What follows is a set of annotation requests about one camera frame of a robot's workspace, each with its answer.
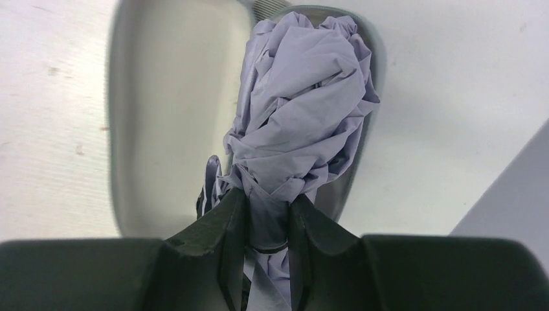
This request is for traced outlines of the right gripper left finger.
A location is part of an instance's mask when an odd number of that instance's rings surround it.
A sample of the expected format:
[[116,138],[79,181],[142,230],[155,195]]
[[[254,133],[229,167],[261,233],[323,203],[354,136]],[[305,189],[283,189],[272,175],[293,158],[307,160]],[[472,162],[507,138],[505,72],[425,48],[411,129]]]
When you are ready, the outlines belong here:
[[247,199],[220,204],[166,239],[1,244],[2,310],[239,310]]

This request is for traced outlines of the lavender folding umbrella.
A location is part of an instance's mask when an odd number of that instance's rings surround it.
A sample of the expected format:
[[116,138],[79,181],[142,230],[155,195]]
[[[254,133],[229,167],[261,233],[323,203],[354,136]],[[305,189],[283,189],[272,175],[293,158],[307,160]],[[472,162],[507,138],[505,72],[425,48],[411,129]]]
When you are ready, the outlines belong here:
[[314,200],[351,167],[364,121],[380,103],[371,59],[351,16],[314,25],[290,12],[252,30],[223,140],[232,164],[224,174],[217,156],[208,159],[197,201],[203,216],[231,189],[249,200],[248,310],[291,308],[288,209],[300,195]]

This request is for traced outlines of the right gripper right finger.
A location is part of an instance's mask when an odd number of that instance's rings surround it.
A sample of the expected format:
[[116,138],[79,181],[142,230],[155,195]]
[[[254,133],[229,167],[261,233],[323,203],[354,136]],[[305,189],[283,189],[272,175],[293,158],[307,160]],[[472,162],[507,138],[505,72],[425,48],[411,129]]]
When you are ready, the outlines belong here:
[[288,228],[293,310],[548,309],[548,277],[512,240],[358,237],[303,195]]

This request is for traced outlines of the lavender umbrella case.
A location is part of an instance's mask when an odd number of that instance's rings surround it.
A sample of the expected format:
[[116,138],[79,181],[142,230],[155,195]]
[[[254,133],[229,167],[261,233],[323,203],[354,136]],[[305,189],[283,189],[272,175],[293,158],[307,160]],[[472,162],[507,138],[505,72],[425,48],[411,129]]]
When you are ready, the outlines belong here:
[[224,169],[245,45],[256,22],[289,12],[314,25],[340,8],[286,1],[120,1],[106,103],[111,198],[124,237],[168,238],[193,223],[207,159]]

